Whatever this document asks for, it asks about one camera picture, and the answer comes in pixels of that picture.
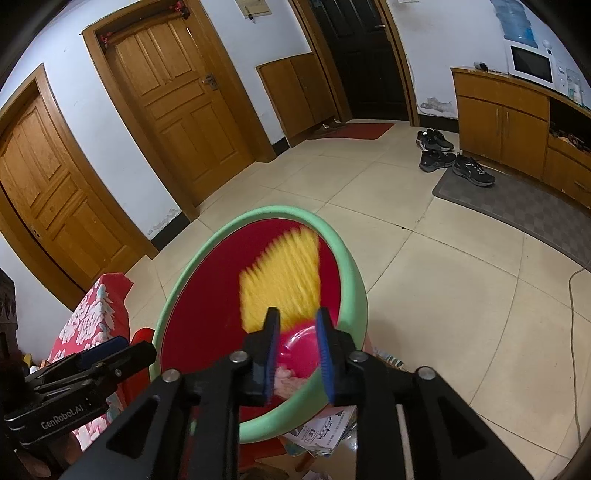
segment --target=black door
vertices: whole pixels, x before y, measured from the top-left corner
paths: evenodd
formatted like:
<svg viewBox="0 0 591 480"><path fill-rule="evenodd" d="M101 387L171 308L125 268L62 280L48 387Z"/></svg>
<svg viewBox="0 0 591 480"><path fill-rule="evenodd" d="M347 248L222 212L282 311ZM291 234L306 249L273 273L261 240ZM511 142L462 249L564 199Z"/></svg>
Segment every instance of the black door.
<svg viewBox="0 0 591 480"><path fill-rule="evenodd" d="M355 118L408 120L404 90L373 0L310 0Z"/></svg>

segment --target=screw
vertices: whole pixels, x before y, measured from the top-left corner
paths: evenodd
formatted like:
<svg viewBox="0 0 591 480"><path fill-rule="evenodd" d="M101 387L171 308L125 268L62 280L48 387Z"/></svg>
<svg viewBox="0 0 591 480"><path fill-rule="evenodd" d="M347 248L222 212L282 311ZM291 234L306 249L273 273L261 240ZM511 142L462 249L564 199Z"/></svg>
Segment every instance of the screw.
<svg viewBox="0 0 591 480"><path fill-rule="evenodd" d="M236 350L235 352L230 353L230 361L233 364L241 364L248 360L248 353L244 350Z"/></svg>
<svg viewBox="0 0 591 480"><path fill-rule="evenodd" d="M423 380L433 380L437 376L435 370L431 367L421 367L417 370L418 376Z"/></svg>
<svg viewBox="0 0 591 480"><path fill-rule="evenodd" d="M368 354L360 350L356 350L349 354L349 358L356 364L360 364L368 359Z"/></svg>
<svg viewBox="0 0 591 480"><path fill-rule="evenodd" d="M176 382L179 378L181 378L181 372L174 368L170 368L162 374L162 380L166 383Z"/></svg>

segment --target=red floral cloth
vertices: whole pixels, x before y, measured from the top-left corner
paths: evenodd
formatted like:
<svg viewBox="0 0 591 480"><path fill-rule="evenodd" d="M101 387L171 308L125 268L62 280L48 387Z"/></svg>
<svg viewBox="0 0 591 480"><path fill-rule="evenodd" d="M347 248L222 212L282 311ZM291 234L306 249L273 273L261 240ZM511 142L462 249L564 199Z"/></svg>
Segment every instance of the red floral cloth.
<svg viewBox="0 0 591 480"><path fill-rule="evenodd" d="M125 297L133 282L121 273L101 275L64 325L48 360L55 362L72 353L88 350L116 336L129 340L129 316ZM74 431L85 450L125 407L121 388L107 398L109 411Z"/></svg>

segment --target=gray floor mat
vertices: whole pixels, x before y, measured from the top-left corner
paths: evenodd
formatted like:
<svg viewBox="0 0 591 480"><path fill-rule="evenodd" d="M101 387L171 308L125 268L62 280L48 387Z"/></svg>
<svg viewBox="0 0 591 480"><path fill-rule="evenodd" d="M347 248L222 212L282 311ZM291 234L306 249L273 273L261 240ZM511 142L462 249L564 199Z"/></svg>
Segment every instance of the gray floor mat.
<svg viewBox="0 0 591 480"><path fill-rule="evenodd" d="M496 177L491 187L477 187L448 168L433 195L514 226L582 267L587 265L591 258L589 214L518 178L485 170Z"/></svg>

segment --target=red doormat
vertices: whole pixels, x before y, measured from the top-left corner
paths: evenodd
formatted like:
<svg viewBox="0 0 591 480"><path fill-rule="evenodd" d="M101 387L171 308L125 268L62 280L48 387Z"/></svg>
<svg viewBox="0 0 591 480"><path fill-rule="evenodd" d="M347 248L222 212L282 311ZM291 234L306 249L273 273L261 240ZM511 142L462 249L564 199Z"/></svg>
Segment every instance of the red doormat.
<svg viewBox="0 0 591 480"><path fill-rule="evenodd" d="M357 140L377 140L394 124L347 124L318 138L356 138Z"/></svg>

